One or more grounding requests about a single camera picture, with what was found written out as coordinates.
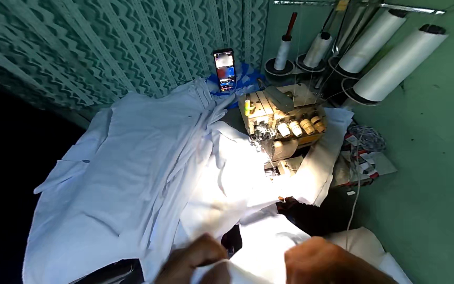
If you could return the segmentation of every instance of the electric cord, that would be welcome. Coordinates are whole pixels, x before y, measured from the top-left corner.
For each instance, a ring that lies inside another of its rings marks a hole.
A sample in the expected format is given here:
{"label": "electric cord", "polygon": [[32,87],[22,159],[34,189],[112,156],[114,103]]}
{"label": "electric cord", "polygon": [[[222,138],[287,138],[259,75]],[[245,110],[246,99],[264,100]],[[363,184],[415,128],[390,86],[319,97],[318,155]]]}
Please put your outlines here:
{"label": "electric cord", "polygon": [[355,158],[356,158],[356,161],[357,161],[357,164],[354,165],[354,171],[356,172],[357,174],[357,179],[358,179],[358,187],[357,187],[357,196],[355,197],[355,201],[353,202],[353,207],[352,207],[352,213],[351,213],[351,216],[350,216],[350,221],[348,221],[348,226],[346,227],[346,244],[344,245],[344,249],[346,251],[349,251],[348,250],[348,231],[350,230],[350,226],[351,226],[351,223],[352,223],[352,220],[353,220],[353,215],[355,214],[355,207],[357,206],[357,201],[358,201],[358,197],[360,196],[360,172],[358,171],[358,149],[360,147],[360,141],[362,139],[362,137],[364,136],[364,130],[365,128],[362,129],[362,134],[360,134],[360,138],[358,139],[358,143],[357,143],[357,150],[356,150],[356,155],[355,155]]}

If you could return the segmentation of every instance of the green patterned fabric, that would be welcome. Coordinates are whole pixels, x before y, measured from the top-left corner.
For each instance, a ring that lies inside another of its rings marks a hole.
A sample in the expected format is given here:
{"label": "green patterned fabric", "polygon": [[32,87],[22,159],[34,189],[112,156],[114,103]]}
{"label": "green patterned fabric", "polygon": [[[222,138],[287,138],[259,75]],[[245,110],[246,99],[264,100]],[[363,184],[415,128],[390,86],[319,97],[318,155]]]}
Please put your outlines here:
{"label": "green patterned fabric", "polygon": [[162,97],[230,47],[260,68],[268,0],[0,0],[0,85],[38,107]]}

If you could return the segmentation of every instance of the thread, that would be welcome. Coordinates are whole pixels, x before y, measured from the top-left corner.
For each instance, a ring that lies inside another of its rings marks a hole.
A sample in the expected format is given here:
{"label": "thread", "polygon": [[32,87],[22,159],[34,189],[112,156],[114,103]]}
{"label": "thread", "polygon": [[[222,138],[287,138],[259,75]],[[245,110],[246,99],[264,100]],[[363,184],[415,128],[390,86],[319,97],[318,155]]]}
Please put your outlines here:
{"label": "thread", "polygon": [[365,100],[380,102],[448,37],[446,30],[424,25],[392,49],[354,86]]}
{"label": "thread", "polygon": [[314,68],[317,67],[332,42],[332,36],[328,32],[319,33],[314,39],[311,47],[304,58],[304,65]]}
{"label": "thread", "polygon": [[290,50],[290,42],[292,41],[292,29],[295,19],[297,18],[297,12],[293,12],[288,23],[287,33],[281,37],[280,48],[278,54],[276,54],[276,60],[274,60],[274,69],[283,70],[287,64],[288,51]]}
{"label": "thread", "polygon": [[385,11],[344,54],[339,66],[353,74],[360,72],[406,22],[406,13],[398,10]]}
{"label": "thread", "polygon": [[285,42],[281,40],[276,60],[274,61],[274,69],[283,70],[287,64],[288,51],[290,50],[290,40]]}

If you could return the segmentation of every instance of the green wall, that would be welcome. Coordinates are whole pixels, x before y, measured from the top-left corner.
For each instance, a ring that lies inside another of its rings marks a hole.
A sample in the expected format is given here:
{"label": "green wall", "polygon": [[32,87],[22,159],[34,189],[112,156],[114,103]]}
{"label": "green wall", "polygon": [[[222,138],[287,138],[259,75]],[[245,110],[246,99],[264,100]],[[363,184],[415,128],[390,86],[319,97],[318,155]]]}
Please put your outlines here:
{"label": "green wall", "polygon": [[[389,2],[434,9],[454,4]],[[289,56],[294,58],[297,49],[306,52],[329,9],[271,4],[263,62],[276,54],[291,12],[300,12]],[[404,89],[397,87],[378,106],[354,110],[360,123],[382,133],[399,170],[362,188],[356,223],[376,234],[413,283],[454,283],[454,12],[411,13],[373,63],[425,23],[443,26],[450,36],[406,78]]]}

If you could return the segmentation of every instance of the hand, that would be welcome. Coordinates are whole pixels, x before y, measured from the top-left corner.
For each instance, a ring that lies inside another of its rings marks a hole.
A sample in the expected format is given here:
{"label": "hand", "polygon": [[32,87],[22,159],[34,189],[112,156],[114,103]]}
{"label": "hand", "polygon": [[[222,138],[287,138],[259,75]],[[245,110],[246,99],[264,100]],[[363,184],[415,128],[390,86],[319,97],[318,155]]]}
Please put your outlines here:
{"label": "hand", "polygon": [[343,248],[312,237],[285,253],[287,284],[396,282]]}
{"label": "hand", "polygon": [[[161,268],[155,284],[189,284],[198,266],[208,265],[227,258],[227,251],[213,237],[204,234],[187,248],[176,250]],[[227,284],[230,275],[226,263],[220,263],[208,271],[201,284]]]}

